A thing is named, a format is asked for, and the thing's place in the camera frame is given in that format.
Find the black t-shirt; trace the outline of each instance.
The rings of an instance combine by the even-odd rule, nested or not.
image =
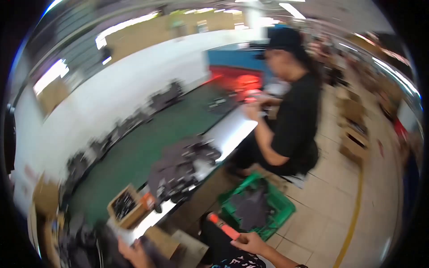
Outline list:
[[[308,172],[317,162],[318,152],[314,136],[317,131],[320,87],[310,73],[291,83],[270,124],[274,137],[271,147],[278,154],[289,157],[285,168]]]

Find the white wall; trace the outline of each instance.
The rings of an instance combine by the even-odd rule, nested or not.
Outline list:
[[[67,159],[88,146],[92,137],[109,133],[148,96],[165,90],[173,78],[194,89],[208,78],[205,50],[254,40],[255,32],[221,30],[199,33],[151,46],[113,63],[76,88],[46,119],[31,87],[16,107],[15,175],[22,181],[28,165],[64,182]]]

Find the wooden box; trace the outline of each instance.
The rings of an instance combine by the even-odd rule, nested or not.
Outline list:
[[[113,203],[116,199],[118,199],[124,192],[128,192],[133,198],[134,202],[136,203],[136,207],[128,212],[127,215],[125,215],[120,221],[116,219],[115,212],[113,210]],[[146,208],[144,205],[140,202],[141,196],[137,193],[136,189],[130,184],[125,189],[123,189],[115,198],[109,202],[109,205],[107,206],[107,211],[109,212],[110,217],[113,219],[113,221],[121,228],[127,229],[131,227],[138,219],[140,219],[145,213]]]

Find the factory floor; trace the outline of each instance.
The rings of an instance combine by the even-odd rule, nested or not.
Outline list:
[[[335,88],[325,85],[316,136],[321,158],[304,189],[270,178],[295,204],[296,213],[268,243],[310,268],[379,267],[400,228],[401,170],[393,126],[353,72],[346,72],[346,80],[366,108],[371,147],[363,169],[338,152],[341,128],[336,121]],[[205,211],[217,211],[217,195],[235,183],[219,169],[166,224],[197,236],[198,218]]]

